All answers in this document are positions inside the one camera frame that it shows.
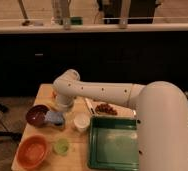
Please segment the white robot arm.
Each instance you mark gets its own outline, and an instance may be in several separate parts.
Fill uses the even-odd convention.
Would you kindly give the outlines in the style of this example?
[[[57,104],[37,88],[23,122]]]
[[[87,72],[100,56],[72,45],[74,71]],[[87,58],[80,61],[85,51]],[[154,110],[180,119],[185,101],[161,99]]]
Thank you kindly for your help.
[[[61,111],[77,96],[135,110],[139,171],[188,171],[188,100],[176,85],[83,82],[69,69],[54,80],[53,89]]]

